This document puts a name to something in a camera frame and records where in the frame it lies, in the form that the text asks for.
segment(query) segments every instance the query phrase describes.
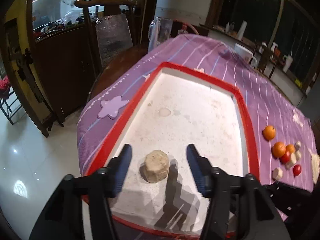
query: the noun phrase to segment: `red tray rim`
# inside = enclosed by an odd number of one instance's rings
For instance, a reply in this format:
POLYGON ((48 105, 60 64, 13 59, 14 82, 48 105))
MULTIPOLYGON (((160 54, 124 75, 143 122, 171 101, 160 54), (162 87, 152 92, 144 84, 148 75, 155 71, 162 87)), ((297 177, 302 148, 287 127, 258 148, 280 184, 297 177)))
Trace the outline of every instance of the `red tray rim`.
MULTIPOLYGON (((248 152, 248 162, 249 162, 249 172, 253 174, 258 180, 260 179, 259 175, 259 164, 258 164, 258 152, 256 147, 256 141, 252 126, 252 121, 248 112, 248 109, 245 105, 244 99, 241 95, 240 90, 218 78, 215 78, 213 76, 210 76, 205 73, 201 73, 199 71, 192 70, 188 67, 184 67, 181 65, 173 64, 170 62, 163 62, 161 63, 150 75, 150 77, 142 84, 142 86, 138 89, 137 93, 133 96, 133 98, 130 100, 130 102, 127 104, 126 108, 124 109, 123 113, 119 117, 119 119, 115 122, 113 127, 110 129, 109 133, 105 136, 103 139, 103 142, 101 143, 99 149, 97 150, 97 153, 93 157, 93 160, 85 172, 85 176, 90 175, 94 173, 97 169, 104 166, 106 160, 108 159, 113 147, 115 146, 119 136, 121 135, 125 125, 127 124, 129 118, 131 117, 133 111, 135 110, 136 106, 140 102, 141 98, 149 88, 149 86, 152 84, 153 80, 156 78, 158 73, 163 68, 171 68, 176 69, 179 71, 182 71, 186 74, 195 76, 197 78, 200 78, 202 80, 205 80, 213 85, 216 85, 230 93, 232 93, 237 101, 238 109, 240 112, 241 120, 243 123, 244 128, 244 135, 246 139, 247 144, 247 152, 248 152)), ((84 201, 88 203, 88 198, 85 196, 84 201)), ((137 224, 134 224, 132 222, 126 221, 124 219, 121 219, 116 216, 112 216, 113 219, 123 225, 129 226, 130 228, 150 233, 157 236, 163 236, 163 237, 171 237, 171 238, 179 238, 179 239, 198 239, 199 236, 197 235, 180 235, 177 233, 170 233, 160 230, 155 230, 151 228, 146 228, 137 224)))

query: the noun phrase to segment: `round wooden table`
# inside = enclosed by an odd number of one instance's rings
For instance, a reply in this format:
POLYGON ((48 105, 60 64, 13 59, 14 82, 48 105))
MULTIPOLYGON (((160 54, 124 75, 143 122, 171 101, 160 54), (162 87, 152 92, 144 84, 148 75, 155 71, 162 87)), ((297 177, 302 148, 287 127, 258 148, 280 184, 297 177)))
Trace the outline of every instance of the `round wooden table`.
POLYGON ((111 86, 144 55, 148 53, 148 43, 135 45, 115 56, 95 80, 87 102, 111 86))

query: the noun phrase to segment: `purple star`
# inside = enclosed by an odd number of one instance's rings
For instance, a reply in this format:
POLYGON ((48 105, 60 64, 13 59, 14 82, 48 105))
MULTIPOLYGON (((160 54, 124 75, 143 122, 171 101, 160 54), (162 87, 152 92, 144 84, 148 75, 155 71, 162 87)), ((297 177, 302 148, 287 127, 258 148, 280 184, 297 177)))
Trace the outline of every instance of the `purple star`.
POLYGON ((102 109, 98 113, 98 119, 105 118, 106 116, 109 116, 109 118, 111 119, 115 119, 118 115, 119 109, 121 107, 124 107, 127 103, 129 103, 129 101, 122 101, 121 96, 116 96, 112 98, 110 101, 101 100, 100 105, 102 109))

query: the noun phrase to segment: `tray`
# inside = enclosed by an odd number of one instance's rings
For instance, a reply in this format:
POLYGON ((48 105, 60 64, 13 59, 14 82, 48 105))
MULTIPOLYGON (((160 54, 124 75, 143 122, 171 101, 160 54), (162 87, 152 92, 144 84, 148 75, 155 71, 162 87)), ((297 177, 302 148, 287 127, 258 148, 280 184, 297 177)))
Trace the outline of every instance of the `tray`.
POLYGON ((239 90, 183 66, 165 62, 152 73, 106 136, 88 173, 117 156, 125 143, 132 145, 132 161, 122 192, 109 203, 116 221, 144 232, 199 237, 209 200, 194 184, 186 160, 189 143, 228 174, 250 172, 259 179, 252 123, 239 90), (153 150, 170 159, 167 178, 156 184, 140 173, 153 150))

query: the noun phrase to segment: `red fruit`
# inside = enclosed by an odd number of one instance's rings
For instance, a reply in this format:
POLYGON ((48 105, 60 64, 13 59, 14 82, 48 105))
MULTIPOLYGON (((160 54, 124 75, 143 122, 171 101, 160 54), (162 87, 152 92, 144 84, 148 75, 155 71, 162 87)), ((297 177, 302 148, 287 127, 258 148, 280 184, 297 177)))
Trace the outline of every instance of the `red fruit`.
POLYGON ((293 167, 293 175, 296 177, 301 173, 301 166, 299 164, 293 167))
POLYGON ((280 161, 282 164, 286 164, 290 160, 290 151, 286 150, 284 155, 280 157, 280 161))

